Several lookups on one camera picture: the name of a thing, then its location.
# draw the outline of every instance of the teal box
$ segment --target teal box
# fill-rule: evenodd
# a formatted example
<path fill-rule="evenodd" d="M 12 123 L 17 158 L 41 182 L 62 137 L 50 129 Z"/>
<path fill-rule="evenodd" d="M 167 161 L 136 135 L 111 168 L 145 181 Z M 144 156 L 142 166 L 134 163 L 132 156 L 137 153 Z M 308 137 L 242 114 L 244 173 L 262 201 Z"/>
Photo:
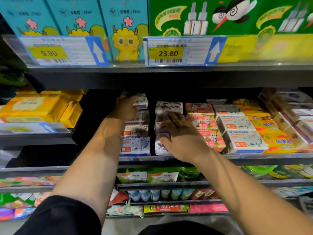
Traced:
<path fill-rule="evenodd" d="M 99 36 L 112 60 L 98 0 L 46 0 L 64 36 Z"/>
<path fill-rule="evenodd" d="M 147 0 L 100 0 L 113 58 L 144 60 L 143 37 L 148 36 Z"/>
<path fill-rule="evenodd" d="M 0 0 L 0 12 L 17 36 L 61 34 L 44 0 Z"/>

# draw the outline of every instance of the liquid bottle illustration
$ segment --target liquid bottle illustration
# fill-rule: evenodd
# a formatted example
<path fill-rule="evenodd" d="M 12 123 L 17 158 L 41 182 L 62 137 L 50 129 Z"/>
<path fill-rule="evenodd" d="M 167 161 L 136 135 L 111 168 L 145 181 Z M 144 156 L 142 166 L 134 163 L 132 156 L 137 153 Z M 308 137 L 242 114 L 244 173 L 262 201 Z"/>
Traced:
<path fill-rule="evenodd" d="M 284 19 L 283 23 L 278 29 L 278 32 L 289 32 L 292 30 L 292 28 L 295 26 L 297 22 L 297 19 L 295 17 L 298 13 L 300 6 L 301 6 L 301 2 L 298 2 L 297 7 L 293 11 L 290 12 L 287 19 Z"/>
<path fill-rule="evenodd" d="M 295 24 L 295 27 L 292 29 L 292 32 L 297 32 L 300 25 L 303 23 L 304 21 L 304 16 L 306 15 L 306 13 L 308 12 L 308 8 L 309 8 L 309 3 L 307 3 L 304 8 L 302 9 L 302 11 L 299 12 L 298 16 L 297 16 L 297 22 Z"/>
<path fill-rule="evenodd" d="M 205 1 L 202 6 L 202 11 L 199 13 L 198 20 L 195 22 L 194 27 L 194 35 L 206 35 L 208 30 L 208 22 L 207 22 L 207 4 Z"/>
<path fill-rule="evenodd" d="M 185 22 L 184 34 L 193 34 L 195 22 L 197 18 L 196 3 L 193 2 L 191 5 L 191 12 L 188 13 L 188 20 Z"/>

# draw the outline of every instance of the gray floor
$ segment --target gray floor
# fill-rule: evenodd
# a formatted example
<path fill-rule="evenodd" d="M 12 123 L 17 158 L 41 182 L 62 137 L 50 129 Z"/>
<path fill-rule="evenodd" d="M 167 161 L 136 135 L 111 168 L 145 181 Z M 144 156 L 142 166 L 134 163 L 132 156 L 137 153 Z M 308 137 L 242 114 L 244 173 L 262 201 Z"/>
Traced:
<path fill-rule="evenodd" d="M 237 225 L 229 216 L 170 216 L 147 218 L 109 218 L 105 220 L 103 235 L 136 235 L 146 226 L 170 221 L 189 220 L 203 223 L 219 230 L 225 235 L 241 235 Z M 0 235 L 13 235 L 24 221 L 0 222 Z"/>

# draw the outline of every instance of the hand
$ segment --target hand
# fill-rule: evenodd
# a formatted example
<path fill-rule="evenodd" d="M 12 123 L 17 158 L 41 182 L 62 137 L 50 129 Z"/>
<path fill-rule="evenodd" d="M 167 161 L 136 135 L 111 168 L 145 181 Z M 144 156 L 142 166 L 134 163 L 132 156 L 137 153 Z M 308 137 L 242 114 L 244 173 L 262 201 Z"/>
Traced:
<path fill-rule="evenodd" d="M 196 128 L 186 121 L 182 114 L 170 113 L 171 120 L 165 116 L 164 123 L 171 138 L 158 133 L 157 139 L 171 154 L 183 162 L 194 164 L 199 157 L 207 155 L 211 148 Z"/>
<path fill-rule="evenodd" d="M 138 95 L 133 95 L 126 98 L 126 92 L 123 91 L 120 97 L 117 97 L 116 107 L 108 115 L 108 118 L 119 119 L 123 122 L 133 120 L 139 110 L 139 106 L 133 106 L 137 97 Z"/>

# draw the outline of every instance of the pink flower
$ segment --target pink flower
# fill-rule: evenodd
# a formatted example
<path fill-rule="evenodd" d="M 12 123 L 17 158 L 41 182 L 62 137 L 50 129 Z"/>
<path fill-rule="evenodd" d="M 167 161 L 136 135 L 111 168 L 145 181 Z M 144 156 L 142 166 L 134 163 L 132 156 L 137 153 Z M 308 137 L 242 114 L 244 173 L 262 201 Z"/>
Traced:
<path fill-rule="evenodd" d="M 26 20 L 26 24 L 29 25 L 32 29 L 38 29 L 37 23 L 35 21 L 32 21 L 31 19 Z"/>
<path fill-rule="evenodd" d="M 131 27 L 133 25 L 133 20 L 131 18 L 129 18 L 129 16 L 127 16 L 124 20 L 126 27 Z"/>
<path fill-rule="evenodd" d="M 78 17 L 76 19 L 76 23 L 79 25 L 80 28 L 82 27 L 86 28 L 86 21 L 83 20 L 81 17 Z"/>

